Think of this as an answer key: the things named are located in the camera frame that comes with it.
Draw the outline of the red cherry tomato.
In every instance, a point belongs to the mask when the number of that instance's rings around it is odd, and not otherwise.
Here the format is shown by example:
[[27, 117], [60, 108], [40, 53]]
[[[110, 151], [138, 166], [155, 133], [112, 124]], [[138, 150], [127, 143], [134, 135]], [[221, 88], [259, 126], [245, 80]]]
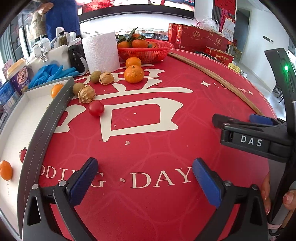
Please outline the red cherry tomato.
[[20, 161], [23, 163], [25, 156], [26, 156], [27, 148], [24, 147], [22, 150], [19, 151], [19, 158]]
[[104, 113], [104, 105], [98, 100], [92, 101], [88, 106], [88, 111], [93, 117], [98, 118]]

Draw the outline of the large mandarin orange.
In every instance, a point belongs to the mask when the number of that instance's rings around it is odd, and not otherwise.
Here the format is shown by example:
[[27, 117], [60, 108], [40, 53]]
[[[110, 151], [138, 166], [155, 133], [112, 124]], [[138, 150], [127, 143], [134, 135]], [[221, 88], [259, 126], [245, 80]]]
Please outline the large mandarin orange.
[[124, 78], [129, 83], [138, 83], [144, 78], [144, 70], [137, 65], [131, 65], [126, 68]]

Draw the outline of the dried husk fruit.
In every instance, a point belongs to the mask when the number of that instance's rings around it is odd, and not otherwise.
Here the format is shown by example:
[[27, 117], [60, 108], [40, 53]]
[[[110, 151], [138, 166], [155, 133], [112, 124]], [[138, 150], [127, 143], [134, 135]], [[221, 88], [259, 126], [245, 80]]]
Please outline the dried husk fruit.
[[78, 92], [78, 99], [80, 103], [91, 103], [95, 96], [95, 90], [90, 85], [85, 85]]
[[100, 75], [99, 83], [102, 85], [108, 85], [114, 81], [114, 76], [110, 72], [103, 72]]

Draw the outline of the green brown round fruit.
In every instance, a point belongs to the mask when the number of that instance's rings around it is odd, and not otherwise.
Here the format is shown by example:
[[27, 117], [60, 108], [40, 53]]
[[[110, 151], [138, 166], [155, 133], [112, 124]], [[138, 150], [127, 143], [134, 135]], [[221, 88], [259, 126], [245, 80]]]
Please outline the green brown round fruit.
[[92, 74], [90, 75], [90, 81], [92, 83], [98, 83], [101, 75], [102, 75], [101, 71], [93, 71]]

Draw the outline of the yellow small box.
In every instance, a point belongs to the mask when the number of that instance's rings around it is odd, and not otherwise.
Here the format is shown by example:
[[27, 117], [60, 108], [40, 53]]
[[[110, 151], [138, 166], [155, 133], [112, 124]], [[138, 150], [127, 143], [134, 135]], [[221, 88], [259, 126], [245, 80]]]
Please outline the yellow small box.
[[240, 72], [241, 72], [240, 67], [235, 65], [234, 63], [229, 63], [228, 68], [230, 68], [231, 70], [233, 70], [234, 72], [236, 72], [238, 74], [240, 74]]

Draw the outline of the red sweet apple box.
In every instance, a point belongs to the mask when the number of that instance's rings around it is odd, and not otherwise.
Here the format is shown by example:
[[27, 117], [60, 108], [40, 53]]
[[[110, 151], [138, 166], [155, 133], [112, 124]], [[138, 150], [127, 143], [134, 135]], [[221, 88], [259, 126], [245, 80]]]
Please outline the red sweet apple box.
[[211, 47], [205, 48], [205, 53], [210, 55], [211, 57], [216, 58], [218, 61], [220, 61], [222, 64], [228, 66], [230, 63], [233, 62], [234, 56], [218, 49], [214, 49]]

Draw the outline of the long wooden back scratcher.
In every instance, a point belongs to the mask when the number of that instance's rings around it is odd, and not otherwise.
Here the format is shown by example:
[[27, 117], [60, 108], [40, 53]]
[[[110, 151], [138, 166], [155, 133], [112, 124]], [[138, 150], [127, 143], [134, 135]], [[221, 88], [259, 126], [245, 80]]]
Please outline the long wooden back scratcher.
[[194, 62], [186, 57], [183, 57], [179, 54], [169, 52], [168, 56], [173, 57], [173, 58], [181, 61], [182, 63], [186, 63], [186, 64], [200, 70], [201, 72], [205, 73], [206, 75], [208, 75], [212, 79], [218, 81], [220, 84], [222, 84], [224, 87], [229, 89], [232, 93], [234, 93], [237, 97], [239, 97], [242, 101], [244, 101], [256, 114], [258, 114], [260, 116], [264, 116], [263, 112], [260, 111], [259, 108], [248, 97], [246, 97], [234, 85], [232, 85], [231, 83], [226, 81], [224, 78], [222, 78], [221, 76], [219, 76], [215, 72], [213, 72], [207, 68], [204, 68], [203, 66], [197, 64], [196, 62]]

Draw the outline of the red round table mat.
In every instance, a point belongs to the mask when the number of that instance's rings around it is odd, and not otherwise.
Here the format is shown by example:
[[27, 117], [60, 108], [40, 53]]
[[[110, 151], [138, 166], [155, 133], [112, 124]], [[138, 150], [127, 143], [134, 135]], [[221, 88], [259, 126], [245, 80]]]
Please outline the red round table mat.
[[145, 77], [94, 85], [104, 114], [69, 102], [49, 143], [39, 184], [68, 179], [90, 157], [99, 171], [77, 213], [98, 240], [193, 240], [215, 208], [192, 163], [202, 158], [224, 180], [260, 185], [267, 159], [220, 144], [215, 113], [248, 121], [252, 109], [203, 72], [166, 57], [144, 66]]

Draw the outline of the red gift box stack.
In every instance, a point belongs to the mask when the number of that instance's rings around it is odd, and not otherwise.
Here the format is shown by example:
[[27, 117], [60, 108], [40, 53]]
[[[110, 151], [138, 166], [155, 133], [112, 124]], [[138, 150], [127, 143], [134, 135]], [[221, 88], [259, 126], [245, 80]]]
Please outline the red gift box stack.
[[168, 40], [174, 48], [189, 52], [204, 52], [206, 47], [225, 52], [228, 45], [228, 40], [217, 33], [175, 23], [169, 23]]

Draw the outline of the red plastic fruit basket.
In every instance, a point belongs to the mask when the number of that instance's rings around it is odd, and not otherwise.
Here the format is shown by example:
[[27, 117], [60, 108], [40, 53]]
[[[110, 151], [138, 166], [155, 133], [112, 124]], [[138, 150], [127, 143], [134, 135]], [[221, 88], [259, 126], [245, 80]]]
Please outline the red plastic fruit basket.
[[173, 49], [173, 44], [163, 40], [148, 39], [151, 43], [156, 43], [155, 48], [118, 48], [118, 54], [126, 61], [130, 57], [137, 57], [142, 64], [152, 64], [166, 58], [169, 51]]

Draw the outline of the blue rubber gloves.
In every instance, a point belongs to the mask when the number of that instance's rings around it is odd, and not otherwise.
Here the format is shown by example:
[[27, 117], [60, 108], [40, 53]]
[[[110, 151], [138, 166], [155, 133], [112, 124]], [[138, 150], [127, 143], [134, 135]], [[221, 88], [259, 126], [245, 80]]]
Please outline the blue rubber gloves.
[[39, 69], [39, 71], [34, 75], [30, 81], [28, 88], [39, 86], [41, 84], [63, 78], [68, 76], [76, 77], [80, 73], [76, 70], [75, 67], [71, 67], [63, 70], [63, 65], [58, 66], [57, 64], [45, 65]]

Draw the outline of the black handheld device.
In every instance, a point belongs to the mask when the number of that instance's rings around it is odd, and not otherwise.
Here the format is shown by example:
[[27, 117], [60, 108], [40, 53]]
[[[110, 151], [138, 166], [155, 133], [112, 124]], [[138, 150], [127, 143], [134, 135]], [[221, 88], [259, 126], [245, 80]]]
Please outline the black handheld device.
[[79, 76], [86, 74], [88, 71], [88, 65], [85, 58], [80, 53], [78, 45], [72, 45], [68, 47], [68, 56], [71, 67], [74, 67], [79, 73]]

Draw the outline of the white paper towel roll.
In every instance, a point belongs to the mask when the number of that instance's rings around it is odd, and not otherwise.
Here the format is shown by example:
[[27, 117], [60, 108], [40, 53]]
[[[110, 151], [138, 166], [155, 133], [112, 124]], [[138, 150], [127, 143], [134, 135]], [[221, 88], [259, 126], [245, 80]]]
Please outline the white paper towel roll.
[[114, 31], [83, 38], [82, 45], [90, 74], [114, 72], [120, 68]]

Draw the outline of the person in blue shirt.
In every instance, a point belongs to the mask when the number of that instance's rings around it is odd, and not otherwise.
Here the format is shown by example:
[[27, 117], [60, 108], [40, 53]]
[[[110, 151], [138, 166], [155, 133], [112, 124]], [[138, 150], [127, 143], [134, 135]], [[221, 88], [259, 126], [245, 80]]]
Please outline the person in blue shirt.
[[81, 36], [78, 8], [74, 0], [40, 1], [38, 9], [40, 15], [45, 15], [46, 31], [50, 40], [56, 37], [56, 29], [64, 28], [66, 32], [75, 32]]

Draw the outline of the wall television screen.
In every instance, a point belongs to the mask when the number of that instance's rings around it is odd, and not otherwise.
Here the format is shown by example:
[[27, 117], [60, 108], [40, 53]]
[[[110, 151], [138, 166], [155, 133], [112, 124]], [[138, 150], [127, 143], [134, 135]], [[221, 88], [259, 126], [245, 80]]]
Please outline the wall television screen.
[[162, 0], [104, 0], [76, 1], [78, 16], [81, 22], [122, 14], [164, 14], [192, 19], [194, 17], [194, 1], [162, 1]]

